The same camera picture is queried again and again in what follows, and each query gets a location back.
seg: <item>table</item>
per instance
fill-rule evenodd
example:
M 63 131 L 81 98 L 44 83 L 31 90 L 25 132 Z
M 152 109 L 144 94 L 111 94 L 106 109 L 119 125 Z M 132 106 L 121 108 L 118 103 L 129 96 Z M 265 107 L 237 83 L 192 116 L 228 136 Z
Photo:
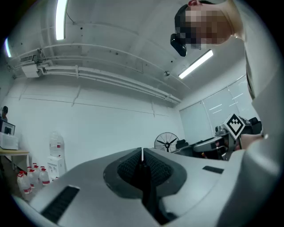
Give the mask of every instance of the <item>table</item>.
M 7 156 L 7 155 L 11 156 L 11 162 L 12 162 L 12 169 L 13 170 L 15 170 L 13 157 L 14 156 L 20 156 L 20 155 L 28 155 L 28 153 L 29 153 L 28 151 L 24 151 L 24 150 L 6 150 L 6 149 L 2 149 L 0 147 L 0 156 Z

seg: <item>ceiling light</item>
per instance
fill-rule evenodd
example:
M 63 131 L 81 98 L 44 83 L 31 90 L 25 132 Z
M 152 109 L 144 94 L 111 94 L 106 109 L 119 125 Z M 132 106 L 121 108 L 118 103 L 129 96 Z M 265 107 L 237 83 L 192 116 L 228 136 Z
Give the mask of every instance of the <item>ceiling light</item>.
M 235 99 L 235 98 L 237 98 L 237 97 L 241 96 L 242 94 L 243 94 L 243 93 L 239 94 L 238 96 L 236 96 L 236 97 L 234 97 L 234 98 L 232 98 L 232 99 Z
M 238 79 L 236 79 L 236 81 L 238 81 L 239 79 L 241 79 L 241 78 L 243 78 L 243 75 L 242 76 L 240 76 Z
M 237 104 L 238 102 L 235 102 L 235 103 L 233 103 L 233 104 L 231 104 L 231 105 L 229 105 L 229 106 L 232 106 L 232 105 L 235 105 L 235 104 Z
M 183 73 L 179 75 L 181 79 L 186 77 L 189 73 L 195 70 L 198 66 L 200 66 L 203 62 L 213 56 L 213 51 L 209 50 L 205 54 L 203 54 L 199 59 L 197 59 L 188 69 L 186 69 Z
M 58 0 L 55 18 L 56 39 L 62 40 L 65 38 L 65 14 L 68 0 Z
M 215 114 L 215 113 L 217 113 L 217 112 L 219 112 L 219 111 L 221 111 L 221 110 L 218 110 L 218 111 L 214 112 L 213 114 Z
M 9 45 L 8 45 L 8 38 L 6 38 L 5 40 L 5 48 L 6 48 L 6 52 L 8 57 L 11 57 L 11 53 L 10 53 L 10 49 L 9 49 Z
M 217 108 L 217 107 L 219 107 L 219 106 L 221 106 L 222 104 L 220 104 L 220 105 L 218 105 L 218 106 L 216 106 L 216 107 L 213 107 L 213 108 L 211 108 L 211 109 L 209 109 L 209 110 L 213 110 L 213 109 L 215 109 L 215 108 Z

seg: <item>monitor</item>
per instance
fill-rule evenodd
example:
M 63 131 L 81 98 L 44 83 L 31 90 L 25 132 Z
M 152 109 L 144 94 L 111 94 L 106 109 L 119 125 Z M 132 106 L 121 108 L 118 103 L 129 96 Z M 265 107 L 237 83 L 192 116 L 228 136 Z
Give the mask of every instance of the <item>monitor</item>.
M 0 120 L 0 132 L 5 133 L 5 134 L 14 135 L 15 126 L 8 122 Z

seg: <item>fan guard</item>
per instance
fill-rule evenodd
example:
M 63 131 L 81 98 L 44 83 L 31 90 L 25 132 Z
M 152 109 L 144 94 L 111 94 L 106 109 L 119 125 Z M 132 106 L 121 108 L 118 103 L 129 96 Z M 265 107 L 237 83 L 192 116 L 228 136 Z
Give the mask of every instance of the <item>fan guard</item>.
M 154 147 L 158 150 L 171 153 L 176 150 L 178 140 L 178 137 L 173 133 L 162 133 L 156 138 Z

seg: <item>air conditioner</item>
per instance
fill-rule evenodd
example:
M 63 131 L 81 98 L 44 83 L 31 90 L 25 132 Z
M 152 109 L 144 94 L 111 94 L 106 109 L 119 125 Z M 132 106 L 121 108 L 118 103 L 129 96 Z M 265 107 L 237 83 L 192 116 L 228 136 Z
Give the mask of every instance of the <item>air conditioner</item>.
M 28 78 L 40 77 L 42 75 L 41 70 L 37 68 L 37 64 L 22 66 L 22 70 Z
M 29 55 L 27 57 L 23 57 L 20 59 L 20 65 L 30 65 L 30 64 L 37 64 L 39 61 L 39 58 L 37 55 Z

